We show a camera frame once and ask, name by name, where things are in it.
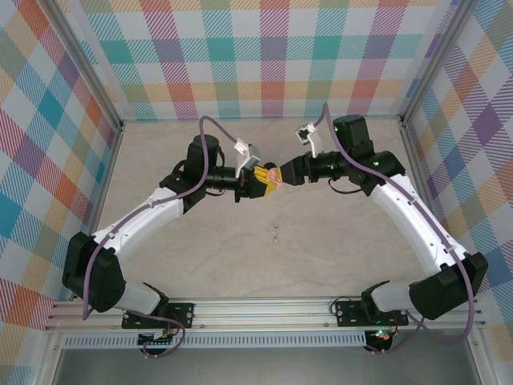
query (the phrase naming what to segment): yellow object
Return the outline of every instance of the yellow object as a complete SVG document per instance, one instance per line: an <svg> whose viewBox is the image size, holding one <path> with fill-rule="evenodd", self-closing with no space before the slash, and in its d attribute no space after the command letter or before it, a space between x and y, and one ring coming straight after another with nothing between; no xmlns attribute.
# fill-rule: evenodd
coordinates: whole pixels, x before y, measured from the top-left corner
<svg viewBox="0 0 513 385"><path fill-rule="evenodd" d="M256 177L256 179L259 182L267 185L267 188L265 189L264 196L269 195L277 188L277 183L268 179L268 173L269 173L269 170L267 168L263 168L260 166L255 167L254 176ZM276 169L276 174L277 174L277 179L279 181L281 181L281 170L279 168Z"/></svg>

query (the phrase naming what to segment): metal bar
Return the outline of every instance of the metal bar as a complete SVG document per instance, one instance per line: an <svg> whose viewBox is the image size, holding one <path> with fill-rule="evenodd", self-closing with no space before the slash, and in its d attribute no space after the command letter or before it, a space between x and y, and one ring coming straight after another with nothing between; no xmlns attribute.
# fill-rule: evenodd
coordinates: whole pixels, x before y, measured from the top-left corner
<svg viewBox="0 0 513 385"><path fill-rule="evenodd" d="M478 5L479 0L463 0L459 3L458 9L454 17L450 21L445 34L433 53L430 65L426 73L422 77L420 83L411 98L410 105L405 111L404 119L410 122L415 112L420 108L422 102L426 98L427 92L433 84L438 72L445 64L450 52L452 51L463 27L467 24L468 19L474 13L475 7Z"/></svg>
<svg viewBox="0 0 513 385"><path fill-rule="evenodd" d="M372 330L375 327L337 327L329 313L334 298L257 298L257 299L172 299L173 302L195 303L194 321L188 333L239 331L315 331L315 330ZM468 316L466 305L459 306L435 321L426 321L434 329L463 329ZM130 332L121 329L123 312L109 310L93 312L82 320L82 302L56 302L46 325L55 333L113 333ZM484 327L484 317L476 303L475 327ZM403 326L414 329L415 325Z"/></svg>
<svg viewBox="0 0 513 385"><path fill-rule="evenodd" d="M481 383L486 385L499 385L490 355L488 354L484 333L484 330L473 329L468 336L472 358L474 359Z"/></svg>
<svg viewBox="0 0 513 385"><path fill-rule="evenodd" d="M86 80L87 85L98 100L99 106L102 108L106 117L110 120L110 123L120 131L123 120L116 111L111 98L105 91L102 82L99 80L80 42L75 37L75 33L67 22L66 16L55 3L55 0L38 0L38 3L46 14L48 21L63 41L67 53L73 59L82 77Z"/></svg>
<svg viewBox="0 0 513 385"><path fill-rule="evenodd" d="M111 159L109 160L109 165L107 166L105 179L103 180L102 188L99 192L98 203L95 206L95 211L93 212L93 217L91 220L91 233L95 232L98 228L99 218L102 215L103 206L105 205L105 199L107 198L107 192L109 186L111 185L112 174L114 173L115 162L118 159L119 148L121 147L123 135L123 131L117 131L115 134L115 142L114 146L112 147Z"/></svg>
<svg viewBox="0 0 513 385"><path fill-rule="evenodd" d="M41 365L38 367L38 372L34 377L35 385L47 385L53 383L59 358L63 349L64 334L55 333L48 335L48 343L44 356L41 360Z"/></svg>
<svg viewBox="0 0 513 385"><path fill-rule="evenodd" d="M119 80L115 75L114 70L112 69L112 65L109 63L101 43L98 40L98 36L89 23L89 19L87 18L85 10L82 8L82 4L80 4L80 0L67 0L67 5L70 8L71 14L75 18L75 21L78 23L81 32L87 40L89 47L95 54L98 65L102 69L106 81L111 86L112 91L115 93L118 99L117 105L119 107L119 113L126 120L134 120L135 116L131 109L131 105L128 102L127 96L119 84Z"/></svg>
<svg viewBox="0 0 513 385"><path fill-rule="evenodd" d="M404 102L406 95L410 89L412 82L415 79L415 76L418 72L418 69L422 65L426 52L430 49L431 43L433 42L434 37L438 32L439 26L442 24L445 15L449 8L451 7L451 3L453 0L438 0L436 9L434 10L433 15L429 21L428 27L425 29L424 34L420 43L418 44L417 54L412 58L408 69L404 74L404 80L402 81L401 89L399 93L394 98L394 103L392 104L392 108L390 109L390 115L395 116L399 115L401 111L402 103Z"/></svg>
<svg viewBox="0 0 513 385"><path fill-rule="evenodd" d="M401 133L402 143L406 150L406 156L410 162L411 172L414 174L415 186L417 187L417 193L421 197L422 201L426 204L427 208L434 213L433 197L431 196L430 190L426 183L426 178L420 167L420 160L418 154L415 151L413 140L411 139L410 131L407 126L398 120L399 132Z"/></svg>

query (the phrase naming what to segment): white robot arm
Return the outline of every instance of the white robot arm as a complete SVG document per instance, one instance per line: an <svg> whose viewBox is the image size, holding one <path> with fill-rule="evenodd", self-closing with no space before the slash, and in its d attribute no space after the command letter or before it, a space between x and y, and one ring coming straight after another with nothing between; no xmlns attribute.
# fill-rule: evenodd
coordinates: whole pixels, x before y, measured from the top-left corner
<svg viewBox="0 0 513 385"><path fill-rule="evenodd" d="M362 293L361 303L370 322L373 322L378 314L412 308L417 309L428 319L436 319L464 303L469 297L450 252L454 252L463 263L471 279L474 294L477 293L487 270L484 256L481 253L470 255L442 227L420 200L410 178L405 174L405 169L393 154L374 152L365 119L354 115L339 118L333 123L337 128L335 131L338 138L347 152L360 164L390 178L391 183L386 183L383 179L353 167L340 152L322 152L320 138L317 136L313 138L316 134L314 129L305 131L304 138L300 136L300 139L309 140L315 146L314 154L307 152L277 168L274 174L278 180L275 181L266 177L268 169L276 167L273 164L266 164L265 168L256 166L254 170L241 167L217 167L215 160L219 142L213 136L207 136L208 157L213 160L211 162L213 164L208 169L204 185L183 199L161 203L162 200L188 191L200 179L204 160L203 154L198 150L199 138L196 137L189 146L187 159L182 162L183 171L180 171L180 167L175 168L172 174L160 182L160 186L153 194L125 218L97 231L92 237L78 233L71 239L63 274L64 286L78 296L83 296L85 266L92 252L99 247L99 240L109 237L110 239L107 239L98 253L91 271L89 305L98 312L115 307L140 314L167 316L165 313L167 297L147 284L125 282L120 266L157 229L184 215L201 201L205 197L206 188L232 190L237 202L241 197L263 197L272 192L277 183L281 182L301 185L305 183L305 178L309 182L318 182L321 178L336 180L347 176L392 218L410 243L426 275L426 278L420 282L381 282L365 290ZM413 201L408 201L394 187L395 185L405 189L413 197ZM444 241L448 241L449 249L441 242L433 224L429 223L418 208L414 207L414 203L419 203L429 213L428 217L435 223L435 229L446 237ZM135 211L143 206L147 206L147 209L135 214ZM111 233L123 219L127 221L119 232Z"/></svg>

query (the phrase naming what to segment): beige floor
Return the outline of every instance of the beige floor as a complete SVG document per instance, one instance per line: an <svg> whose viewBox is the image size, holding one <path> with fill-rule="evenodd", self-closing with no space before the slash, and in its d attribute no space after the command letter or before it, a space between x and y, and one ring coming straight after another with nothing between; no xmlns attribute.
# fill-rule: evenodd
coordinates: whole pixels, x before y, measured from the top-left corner
<svg viewBox="0 0 513 385"><path fill-rule="evenodd" d="M226 120L235 136L280 165L307 148L294 130L304 120ZM377 151L388 149L409 169L394 120L368 120ZM235 152L212 125L227 164ZM197 122L128 124L100 228L146 199L185 157ZM325 150L334 149L328 129ZM353 188L347 181L338 188ZM279 242L273 242L274 225ZM171 297L354 295L374 283L414 279L422 272L392 221L363 194L341 196L327 182L286 186L269 197L233 202L206 197L165 225L123 266L127 280L149 282Z"/></svg>

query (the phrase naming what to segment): plaid wall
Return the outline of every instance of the plaid wall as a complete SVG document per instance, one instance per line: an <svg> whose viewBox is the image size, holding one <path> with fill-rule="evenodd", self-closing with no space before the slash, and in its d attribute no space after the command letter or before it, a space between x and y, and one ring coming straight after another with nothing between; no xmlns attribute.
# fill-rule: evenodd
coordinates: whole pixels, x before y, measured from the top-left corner
<svg viewBox="0 0 513 385"><path fill-rule="evenodd" d="M450 0L59 3L120 115L155 120L317 116L326 101L395 116Z"/></svg>
<svg viewBox="0 0 513 385"><path fill-rule="evenodd" d="M27 383L115 129L35 0L0 0L0 384Z"/></svg>
<svg viewBox="0 0 513 385"><path fill-rule="evenodd" d="M479 3L411 127L438 218L471 252L481 251L489 261L481 296L495 344L495 369L511 381L512 21L512 0Z"/></svg>
<svg viewBox="0 0 513 385"><path fill-rule="evenodd" d="M401 107L399 108L398 115L404 115L406 109L410 105L411 98L417 90L418 83L421 81L422 77L426 73L427 68L431 65L431 61L433 59L433 54L435 53L438 45L442 41L442 36L447 31L447 28L450 25L450 22L454 15L456 14L456 10L458 9L458 5L462 0L451 0L449 8L447 8L446 14L443 16L443 20L438 26L436 30L436 34L434 35L433 40L431 41L430 47L427 49L424 58L422 59L421 65L418 67L417 72L415 73L414 80L411 82L410 88L408 88L408 92L406 93L406 98L402 101Z"/></svg>

